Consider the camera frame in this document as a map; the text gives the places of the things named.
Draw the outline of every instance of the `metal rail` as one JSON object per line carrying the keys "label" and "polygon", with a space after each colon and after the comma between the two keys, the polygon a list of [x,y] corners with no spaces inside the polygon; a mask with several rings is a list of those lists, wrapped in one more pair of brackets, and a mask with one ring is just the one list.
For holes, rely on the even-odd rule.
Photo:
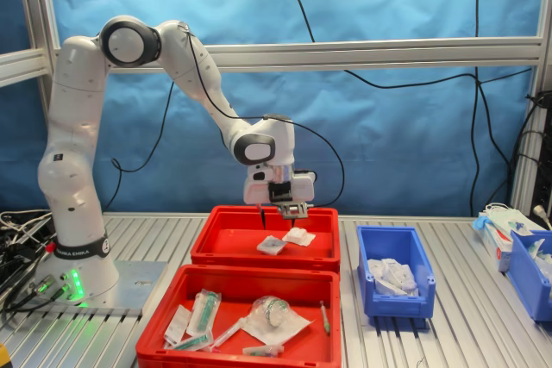
{"label": "metal rail", "polygon": [[[118,259],[168,261],[151,304],[142,318],[99,315],[90,309],[75,315],[63,307],[18,314],[0,328],[0,342],[14,366],[136,366],[135,342],[176,270],[190,263],[190,248],[205,217],[106,215]],[[400,318],[370,322],[364,315],[356,271],[359,224],[417,229],[437,283],[429,329]],[[340,232],[343,367],[552,367],[552,326],[529,318],[509,280],[494,270],[468,219],[342,216]]]}

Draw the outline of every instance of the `tissue box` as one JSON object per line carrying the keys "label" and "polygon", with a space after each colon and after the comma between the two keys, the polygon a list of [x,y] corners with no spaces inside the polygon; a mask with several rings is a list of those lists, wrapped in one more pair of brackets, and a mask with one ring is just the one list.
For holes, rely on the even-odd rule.
{"label": "tissue box", "polygon": [[494,259],[497,270],[508,271],[512,248],[508,237],[489,222],[481,230],[475,227],[474,230],[481,237],[485,249]]}

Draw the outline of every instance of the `blue plastic bin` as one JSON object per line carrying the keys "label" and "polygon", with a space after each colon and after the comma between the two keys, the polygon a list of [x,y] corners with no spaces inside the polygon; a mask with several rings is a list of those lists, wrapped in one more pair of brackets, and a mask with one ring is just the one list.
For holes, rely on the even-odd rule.
{"label": "blue plastic bin", "polygon": [[541,250],[552,253],[552,232],[533,231],[532,236],[520,237],[511,232],[513,246],[508,277],[524,304],[527,313],[534,321],[552,321],[552,301],[550,301],[550,281],[539,271],[527,248],[544,239]]}
{"label": "blue plastic bin", "polygon": [[[435,276],[415,228],[358,226],[359,280],[364,313],[368,316],[430,318],[435,301]],[[368,270],[368,259],[395,259],[409,265],[420,296],[388,296],[376,292],[375,280]]]}

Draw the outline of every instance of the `red plastic bin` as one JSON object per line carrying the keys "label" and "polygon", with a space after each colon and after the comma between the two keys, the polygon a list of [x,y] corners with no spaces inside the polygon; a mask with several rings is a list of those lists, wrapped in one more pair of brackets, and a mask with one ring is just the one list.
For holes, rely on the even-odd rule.
{"label": "red plastic bin", "polygon": [[[191,309],[195,295],[207,289],[222,293],[216,313],[216,338],[246,316],[253,302],[274,295],[312,323],[284,344],[277,358],[242,355],[248,346],[261,346],[240,330],[221,345],[221,353],[164,349],[163,334],[177,307]],[[320,301],[327,307],[329,335],[323,328]],[[230,266],[186,265],[181,267],[136,344],[141,368],[337,368],[341,367],[339,277],[328,271],[248,269]]]}
{"label": "red plastic bin", "polygon": [[317,237],[307,246],[285,245],[277,256],[259,252],[269,235],[281,239],[292,228],[275,207],[266,207],[266,229],[259,210],[251,206],[217,206],[191,250],[191,262],[200,265],[308,269],[339,273],[339,224],[335,209],[309,209],[309,217],[295,226]]}

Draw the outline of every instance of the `plastic tube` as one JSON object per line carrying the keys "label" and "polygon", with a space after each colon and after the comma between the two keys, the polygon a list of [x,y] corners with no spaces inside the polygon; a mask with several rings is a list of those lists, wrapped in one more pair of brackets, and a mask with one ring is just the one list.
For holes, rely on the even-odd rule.
{"label": "plastic tube", "polygon": [[238,332],[243,327],[245,320],[246,320],[245,318],[240,318],[238,322],[236,322],[234,325],[232,325],[226,331],[224,331],[224,334],[216,338],[211,348],[218,348],[220,345],[226,342],[233,334]]}
{"label": "plastic tube", "polygon": [[322,319],[324,321],[324,330],[326,331],[326,334],[329,334],[329,322],[328,322],[328,315],[326,315],[326,307],[324,306],[324,302],[320,301],[320,309],[322,310]]}
{"label": "plastic tube", "polygon": [[211,331],[208,331],[207,334],[200,336],[194,336],[183,340],[174,346],[174,350],[177,351],[196,351],[198,349],[204,348],[213,342],[213,334]]}
{"label": "plastic tube", "polygon": [[250,357],[277,357],[278,354],[284,351],[282,345],[264,345],[264,346],[252,346],[250,348],[243,348],[243,354]]}

